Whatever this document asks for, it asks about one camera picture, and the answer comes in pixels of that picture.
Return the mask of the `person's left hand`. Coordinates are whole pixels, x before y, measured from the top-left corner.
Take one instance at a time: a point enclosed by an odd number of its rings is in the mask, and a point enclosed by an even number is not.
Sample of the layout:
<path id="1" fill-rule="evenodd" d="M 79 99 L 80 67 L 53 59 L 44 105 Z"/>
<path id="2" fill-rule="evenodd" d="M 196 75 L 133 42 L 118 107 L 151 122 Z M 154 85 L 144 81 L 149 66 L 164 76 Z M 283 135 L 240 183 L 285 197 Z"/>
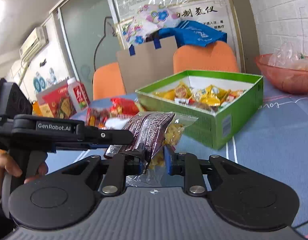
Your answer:
<path id="1" fill-rule="evenodd" d="M 0 149 L 0 199 L 2 194 L 2 184 L 5 173 L 8 173 L 16 178 L 22 175 L 22 170 L 19 168 L 14 159 L 4 150 Z M 24 183 L 29 183 L 30 181 L 39 179 L 48 173 L 48 166 L 44 162 L 40 164 L 36 174 L 31 177 L 27 177 Z"/>

